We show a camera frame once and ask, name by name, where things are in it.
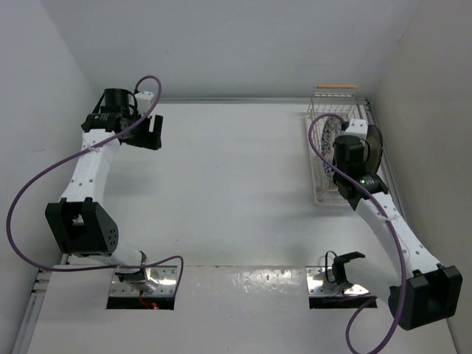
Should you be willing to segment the black checkered rim plate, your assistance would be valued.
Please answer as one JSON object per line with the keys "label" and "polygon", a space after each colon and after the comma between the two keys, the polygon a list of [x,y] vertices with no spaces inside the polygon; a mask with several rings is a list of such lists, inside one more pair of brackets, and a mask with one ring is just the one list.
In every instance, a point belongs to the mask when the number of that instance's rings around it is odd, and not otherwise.
{"label": "black checkered rim plate", "polygon": [[366,169],[368,173],[377,173],[384,151],[383,137],[376,125],[368,125]]}

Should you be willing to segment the blue floral white plate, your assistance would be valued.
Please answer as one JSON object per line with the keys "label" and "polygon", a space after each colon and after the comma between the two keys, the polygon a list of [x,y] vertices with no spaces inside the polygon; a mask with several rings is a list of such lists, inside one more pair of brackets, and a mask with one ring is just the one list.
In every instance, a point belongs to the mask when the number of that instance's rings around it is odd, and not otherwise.
{"label": "blue floral white plate", "polygon": [[[323,157],[327,161],[329,161],[331,164],[333,163],[333,156],[334,156],[333,144],[336,137],[340,135],[341,135],[340,120],[335,117],[328,117],[324,121],[324,126],[322,129],[320,151]],[[326,178],[325,186],[332,187],[334,171],[325,162],[323,163],[323,171],[324,171],[324,176]]]}

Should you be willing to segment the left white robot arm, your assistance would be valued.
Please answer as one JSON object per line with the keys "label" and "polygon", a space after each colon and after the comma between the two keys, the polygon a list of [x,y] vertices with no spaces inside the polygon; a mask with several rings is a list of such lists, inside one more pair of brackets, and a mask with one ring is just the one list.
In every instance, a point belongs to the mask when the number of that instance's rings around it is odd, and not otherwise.
{"label": "left white robot arm", "polygon": [[146,116],[155,102],[149,91],[107,88],[81,125],[82,156],[77,159],[60,200],[46,206],[45,216],[64,254],[89,257],[116,266],[120,282],[148,282],[143,251],[119,239],[117,223],[106,212],[103,197],[114,156],[123,144],[158,150],[163,118]]}

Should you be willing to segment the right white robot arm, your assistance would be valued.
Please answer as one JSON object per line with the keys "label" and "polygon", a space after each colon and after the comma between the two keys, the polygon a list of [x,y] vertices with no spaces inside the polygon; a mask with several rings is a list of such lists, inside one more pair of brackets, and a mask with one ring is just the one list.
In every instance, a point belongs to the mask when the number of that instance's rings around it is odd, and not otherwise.
{"label": "right white robot arm", "polygon": [[333,181],[340,195],[371,228],[393,265],[388,271],[369,264],[359,251],[343,254],[333,261],[336,284],[357,283],[386,301],[392,314],[401,309],[398,324],[404,330],[452,317],[462,287],[457,267],[443,265],[417,239],[386,184],[366,168],[361,138],[339,136],[333,148]]}

